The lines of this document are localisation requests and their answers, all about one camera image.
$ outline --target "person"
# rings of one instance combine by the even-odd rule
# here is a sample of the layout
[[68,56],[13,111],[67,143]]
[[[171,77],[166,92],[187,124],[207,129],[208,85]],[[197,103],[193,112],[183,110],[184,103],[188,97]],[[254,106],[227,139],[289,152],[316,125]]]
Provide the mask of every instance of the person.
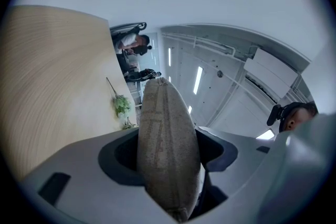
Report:
[[313,119],[318,113],[314,102],[293,102],[283,108],[277,104],[271,111],[267,125],[272,126],[275,120],[280,120],[279,133],[292,131],[303,122]]
[[125,77],[126,82],[142,82],[149,79],[155,79],[161,76],[161,72],[155,72],[153,69],[144,69],[140,72],[131,72]]
[[147,46],[150,40],[146,35],[137,35],[135,33],[124,36],[121,40],[116,42],[114,49],[117,54],[121,54],[122,50],[135,48],[137,46]]
[[137,46],[134,47],[133,49],[128,49],[128,51],[130,52],[130,54],[135,54],[135,55],[140,55],[143,56],[144,54],[147,53],[148,50],[151,50],[152,46]]

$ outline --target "fluorescent light strip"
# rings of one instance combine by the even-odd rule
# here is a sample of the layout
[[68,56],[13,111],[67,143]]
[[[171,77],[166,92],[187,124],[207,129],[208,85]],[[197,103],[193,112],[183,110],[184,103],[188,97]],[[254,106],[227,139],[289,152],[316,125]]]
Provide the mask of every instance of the fluorescent light strip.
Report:
[[169,63],[169,66],[171,66],[170,65],[170,48],[168,49],[168,63]]
[[273,137],[274,137],[274,132],[271,129],[269,129],[267,132],[258,136],[257,139],[270,140]]
[[195,87],[194,87],[194,93],[195,93],[195,94],[197,94],[197,90],[198,90],[199,82],[201,81],[202,71],[203,71],[203,68],[202,68],[202,67],[198,67],[197,76],[196,76],[196,81],[195,81]]

